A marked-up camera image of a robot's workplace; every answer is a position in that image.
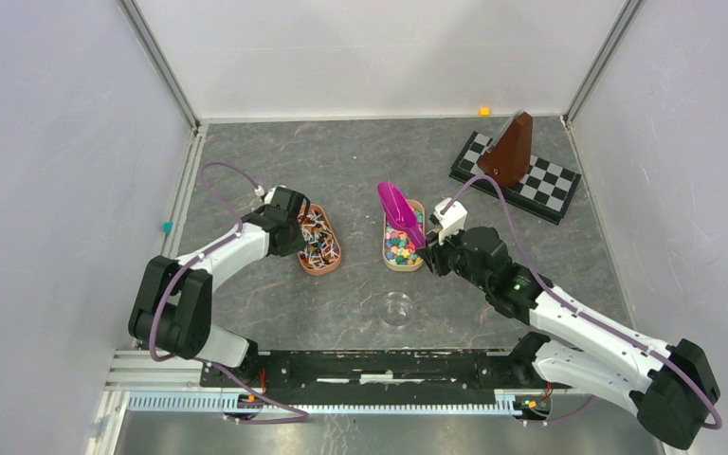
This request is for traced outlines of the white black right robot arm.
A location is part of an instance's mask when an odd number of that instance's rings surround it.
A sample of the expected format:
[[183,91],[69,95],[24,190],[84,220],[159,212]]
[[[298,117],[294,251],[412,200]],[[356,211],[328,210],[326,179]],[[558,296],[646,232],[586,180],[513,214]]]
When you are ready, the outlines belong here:
[[501,315],[531,328],[531,351],[509,362],[522,387],[540,380],[586,391],[635,416],[662,443],[687,450],[718,429],[720,389],[702,347],[670,344],[607,318],[510,257],[492,227],[437,227],[419,249],[437,276],[454,273],[483,291]]

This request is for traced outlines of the orange tray of lollipops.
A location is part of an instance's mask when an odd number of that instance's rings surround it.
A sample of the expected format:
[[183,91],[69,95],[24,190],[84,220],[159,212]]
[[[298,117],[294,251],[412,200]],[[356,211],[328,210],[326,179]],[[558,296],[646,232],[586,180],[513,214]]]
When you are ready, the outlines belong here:
[[317,204],[311,204],[300,221],[305,246],[297,252],[302,269],[309,275],[321,276],[337,269],[342,262],[342,250],[330,220]]

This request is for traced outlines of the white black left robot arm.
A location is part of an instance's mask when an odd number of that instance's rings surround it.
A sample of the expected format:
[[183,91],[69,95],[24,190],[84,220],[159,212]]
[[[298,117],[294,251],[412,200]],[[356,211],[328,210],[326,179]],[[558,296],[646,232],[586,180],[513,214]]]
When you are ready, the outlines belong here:
[[130,313],[129,335],[158,358],[219,363],[235,385],[252,384],[260,373],[257,346],[213,323],[213,294],[248,265],[304,249],[300,224],[310,207],[304,194],[279,186],[217,240],[177,258],[152,258]]

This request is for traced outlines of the beige tray of star candies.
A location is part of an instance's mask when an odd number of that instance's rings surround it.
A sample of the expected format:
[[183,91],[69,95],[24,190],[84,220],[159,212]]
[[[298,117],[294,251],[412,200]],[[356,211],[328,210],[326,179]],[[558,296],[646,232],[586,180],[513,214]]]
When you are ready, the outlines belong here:
[[383,217],[383,237],[381,259],[385,266],[396,272],[412,272],[424,265],[417,253],[417,244],[409,235],[391,225],[387,216]]

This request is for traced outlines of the magenta plastic scoop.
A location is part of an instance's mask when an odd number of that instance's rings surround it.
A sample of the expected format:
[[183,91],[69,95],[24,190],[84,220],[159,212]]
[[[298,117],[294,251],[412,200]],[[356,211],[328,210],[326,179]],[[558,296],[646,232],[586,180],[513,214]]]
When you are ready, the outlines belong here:
[[398,187],[392,182],[382,181],[377,184],[377,193],[387,222],[393,228],[405,232],[418,248],[425,247],[423,223],[418,221],[414,207]]

